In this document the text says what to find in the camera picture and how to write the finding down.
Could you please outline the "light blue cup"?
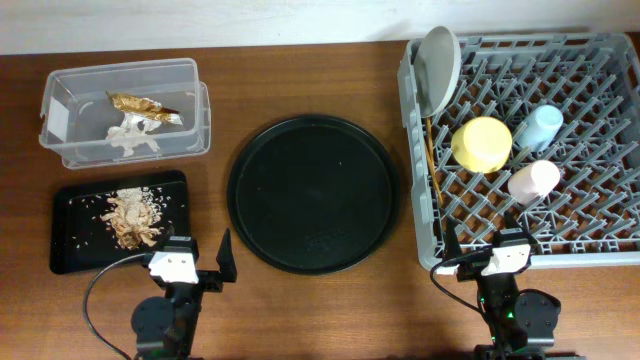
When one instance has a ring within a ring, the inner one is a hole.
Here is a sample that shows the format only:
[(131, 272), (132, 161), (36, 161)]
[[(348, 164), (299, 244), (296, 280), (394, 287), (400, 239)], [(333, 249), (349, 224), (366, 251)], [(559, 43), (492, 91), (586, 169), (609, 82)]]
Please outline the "light blue cup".
[(549, 147), (564, 123), (562, 112), (552, 105), (541, 105), (524, 120), (526, 128), (515, 140), (521, 148), (541, 152)]

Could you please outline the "pink cup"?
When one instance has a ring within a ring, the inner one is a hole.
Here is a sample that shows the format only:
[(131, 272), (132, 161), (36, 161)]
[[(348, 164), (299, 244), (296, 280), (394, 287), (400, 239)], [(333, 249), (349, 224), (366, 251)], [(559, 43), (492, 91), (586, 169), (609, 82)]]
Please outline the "pink cup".
[(545, 197), (559, 183), (559, 168), (548, 160), (538, 160), (513, 174), (507, 184), (509, 194), (522, 205)]

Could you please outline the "nut shells and rice scraps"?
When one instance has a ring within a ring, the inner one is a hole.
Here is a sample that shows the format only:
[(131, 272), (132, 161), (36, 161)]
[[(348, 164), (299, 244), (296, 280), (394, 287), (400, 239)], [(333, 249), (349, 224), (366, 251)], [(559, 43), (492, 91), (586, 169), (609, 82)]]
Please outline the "nut shells and rice scraps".
[(89, 194), (69, 204), (69, 237), (77, 249), (132, 252), (154, 247), (165, 235), (166, 203), (149, 187)]

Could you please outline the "white tissue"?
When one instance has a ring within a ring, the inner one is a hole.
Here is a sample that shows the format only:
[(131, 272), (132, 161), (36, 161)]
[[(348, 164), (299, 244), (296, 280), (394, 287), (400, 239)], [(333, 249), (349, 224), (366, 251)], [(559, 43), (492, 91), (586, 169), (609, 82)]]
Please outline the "white tissue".
[(124, 157), (133, 156), (135, 148), (144, 144), (153, 152), (157, 152), (159, 146), (150, 137), (149, 132), (161, 125), (161, 122), (152, 121), (131, 113), (124, 113), (122, 123), (119, 126), (111, 126), (107, 130), (106, 140), (113, 147), (122, 147), (124, 149)]

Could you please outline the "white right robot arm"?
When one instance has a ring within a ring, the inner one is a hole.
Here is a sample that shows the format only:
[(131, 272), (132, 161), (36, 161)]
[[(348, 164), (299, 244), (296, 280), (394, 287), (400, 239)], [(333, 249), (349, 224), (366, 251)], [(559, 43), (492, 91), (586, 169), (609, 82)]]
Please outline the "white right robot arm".
[[(578, 359), (575, 353), (550, 353), (561, 313), (556, 297), (537, 289), (521, 290), (516, 276), (531, 265), (535, 239), (509, 213), (506, 226), (493, 234), (492, 243), (465, 253), (456, 233), (457, 222), (448, 218), (444, 230), (444, 255), (430, 270), (430, 280), (442, 293), (478, 313), (491, 334), (490, 345), (477, 345), (475, 359)], [(477, 285), (471, 304), (436, 280), (442, 267), (452, 268), (459, 282)]]

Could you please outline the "gold coffee sachet wrapper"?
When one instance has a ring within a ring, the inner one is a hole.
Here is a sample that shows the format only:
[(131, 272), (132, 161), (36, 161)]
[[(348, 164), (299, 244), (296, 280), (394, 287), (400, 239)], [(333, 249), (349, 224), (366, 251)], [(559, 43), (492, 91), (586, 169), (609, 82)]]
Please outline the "gold coffee sachet wrapper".
[(106, 93), (112, 105), (119, 111), (131, 113), (146, 119), (173, 125), (182, 125), (182, 117), (177, 110), (164, 107), (149, 98), (136, 97), (124, 93)]

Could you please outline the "yellow bowl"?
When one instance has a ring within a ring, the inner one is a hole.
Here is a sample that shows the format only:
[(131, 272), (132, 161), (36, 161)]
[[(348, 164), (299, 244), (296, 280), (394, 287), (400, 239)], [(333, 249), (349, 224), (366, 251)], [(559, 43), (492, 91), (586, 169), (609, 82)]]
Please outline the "yellow bowl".
[(493, 173), (507, 162), (513, 137), (508, 127), (493, 117), (476, 117), (453, 135), (454, 159), (474, 173)]

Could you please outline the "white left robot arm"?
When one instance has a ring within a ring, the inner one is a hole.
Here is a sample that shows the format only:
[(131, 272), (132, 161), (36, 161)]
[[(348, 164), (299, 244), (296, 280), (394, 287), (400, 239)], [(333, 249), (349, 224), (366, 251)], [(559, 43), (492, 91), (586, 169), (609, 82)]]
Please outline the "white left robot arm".
[(129, 355), (104, 338), (93, 325), (88, 303), (97, 281), (108, 271), (127, 263), (139, 263), (165, 291), (149, 297), (133, 310), (130, 319), (136, 335), (137, 359), (189, 359), (195, 338), (203, 295), (220, 293), (226, 283), (237, 281), (231, 234), (226, 230), (216, 256), (217, 270), (198, 270), (197, 241), (193, 237), (170, 236), (153, 252), (120, 259), (101, 270), (90, 281), (82, 302), (82, 314), (90, 332), (104, 345), (127, 359)]

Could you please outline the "grey plate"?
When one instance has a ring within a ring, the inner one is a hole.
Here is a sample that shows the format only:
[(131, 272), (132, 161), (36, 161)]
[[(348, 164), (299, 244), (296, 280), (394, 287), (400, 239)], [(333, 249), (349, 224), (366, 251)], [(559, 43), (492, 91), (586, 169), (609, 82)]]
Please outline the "grey plate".
[(461, 69), (461, 48), (447, 27), (433, 28), (414, 59), (418, 103), (423, 118), (442, 111), (452, 99)]

